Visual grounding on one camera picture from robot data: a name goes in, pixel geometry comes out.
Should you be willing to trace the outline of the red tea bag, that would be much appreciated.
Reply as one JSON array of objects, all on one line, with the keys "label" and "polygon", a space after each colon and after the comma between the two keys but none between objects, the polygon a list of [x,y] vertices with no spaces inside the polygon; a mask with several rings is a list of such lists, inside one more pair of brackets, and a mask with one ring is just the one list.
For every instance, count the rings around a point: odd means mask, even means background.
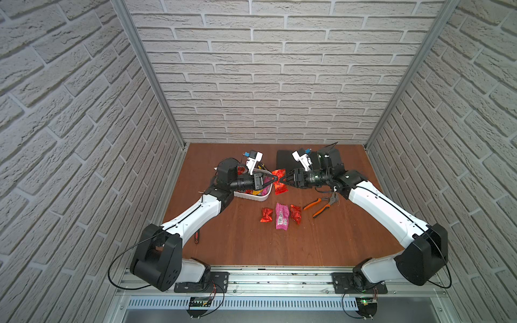
[{"label": "red tea bag", "polygon": [[261,210],[261,223],[271,223],[273,221],[273,209],[262,208]]},{"label": "red tea bag", "polygon": [[300,206],[290,205],[289,215],[298,225],[300,225],[302,220],[302,208]]},{"label": "red tea bag", "polygon": [[285,169],[274,170],[272,172],[272,175],[277,177],[277,180],[274,183],[275,194],[276,195],[281,195],[281,194],[283,194],[285,192],[288,192],[288,187],[283,182],[283,179],[285,178],[285,175],[286,175],[286,170]]}]

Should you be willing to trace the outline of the pink tea bag packet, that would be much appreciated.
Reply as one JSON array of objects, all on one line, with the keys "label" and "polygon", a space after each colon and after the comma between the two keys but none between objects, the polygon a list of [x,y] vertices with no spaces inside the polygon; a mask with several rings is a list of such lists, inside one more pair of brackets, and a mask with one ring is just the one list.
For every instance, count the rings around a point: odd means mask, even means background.
[{"label": "pink tea bag packet", "polygon": [[275,207],[276,221],[275,228],[277,230],[288,230],[289,225],[289,207],[280,203]]}]

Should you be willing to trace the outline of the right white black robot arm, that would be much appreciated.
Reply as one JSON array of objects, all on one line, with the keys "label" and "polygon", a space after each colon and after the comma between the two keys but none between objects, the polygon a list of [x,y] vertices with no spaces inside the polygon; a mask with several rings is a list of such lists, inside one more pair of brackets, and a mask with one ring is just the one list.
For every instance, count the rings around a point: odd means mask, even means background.
[{"label": "right white black robot arm", "polygon": [[350,279],[359,292],[375,288],[392,279],[405,279],[422,286],[440,270],[448,267],[448,232],[405,211],[381,193],[363,174],[348,170],[334,145],[313,152],[298,149],[292,158],[300,165],[286,172],[281,181],[300,189],[327,186],[334,197],[342,196],[369,213],[403,247],[399,253],[368,258],[356,265]]}]

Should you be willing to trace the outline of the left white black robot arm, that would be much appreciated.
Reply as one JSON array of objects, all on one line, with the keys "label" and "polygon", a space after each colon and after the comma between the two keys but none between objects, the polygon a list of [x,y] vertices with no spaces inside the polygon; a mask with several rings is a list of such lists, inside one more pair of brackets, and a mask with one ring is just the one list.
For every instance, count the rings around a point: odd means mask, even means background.
[{"label": "left white black robot arm", "polygon": [[262,170],[239,174],[239,167],[235,158],[221,161],[198,201],[169,222],[146,227],[135,246],[131,274],[162,292],[173,285],[186,287],[189,292],[212,288],[211,267],[183,258],[184,245],[229,206],[236,191],[262,191],[278,181],[277,176]]}]

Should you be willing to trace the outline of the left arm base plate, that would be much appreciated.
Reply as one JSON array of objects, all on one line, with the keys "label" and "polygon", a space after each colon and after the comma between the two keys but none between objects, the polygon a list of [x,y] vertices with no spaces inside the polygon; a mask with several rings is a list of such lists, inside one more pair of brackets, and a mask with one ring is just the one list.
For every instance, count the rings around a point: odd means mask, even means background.
[{"label": "left arm base plate", "polygon": [[226,293],[230,273],[216,271],[204,274],[198,283],[175,283],[175,293]]}]

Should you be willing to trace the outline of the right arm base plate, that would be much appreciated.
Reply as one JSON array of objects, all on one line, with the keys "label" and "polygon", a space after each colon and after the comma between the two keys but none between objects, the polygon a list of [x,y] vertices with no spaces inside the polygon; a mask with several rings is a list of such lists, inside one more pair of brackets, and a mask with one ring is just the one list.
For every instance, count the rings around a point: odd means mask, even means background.
[{"label": "right arm base plate", "polygon": [[388,289],[384,282],[371,283],[360,273],[331,273],[336,294],[384,295]]}]

